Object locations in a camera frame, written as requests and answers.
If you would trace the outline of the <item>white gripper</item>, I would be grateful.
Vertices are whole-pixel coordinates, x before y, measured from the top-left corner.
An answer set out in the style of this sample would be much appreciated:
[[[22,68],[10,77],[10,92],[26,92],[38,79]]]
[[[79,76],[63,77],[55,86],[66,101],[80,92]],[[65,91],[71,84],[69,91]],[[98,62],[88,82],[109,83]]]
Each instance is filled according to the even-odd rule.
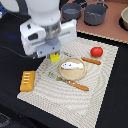
[[[77,21],[58,21],[50,26],[39,26],[31,19],[20,25],[21,41],[25,54],[41,58],[61,49],[61,45],[77,37]]]

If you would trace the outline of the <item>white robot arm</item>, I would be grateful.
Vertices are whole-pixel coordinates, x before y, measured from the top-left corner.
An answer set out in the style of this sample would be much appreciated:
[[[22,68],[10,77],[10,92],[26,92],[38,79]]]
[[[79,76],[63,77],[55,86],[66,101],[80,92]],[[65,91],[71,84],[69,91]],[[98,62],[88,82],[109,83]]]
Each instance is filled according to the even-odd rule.
[[[58,52],[77,37],[75,19],[61,22],[60,0],[0,0],[9,11],[29,15],[20,25],[21,41],[28,56],[41,58]]]

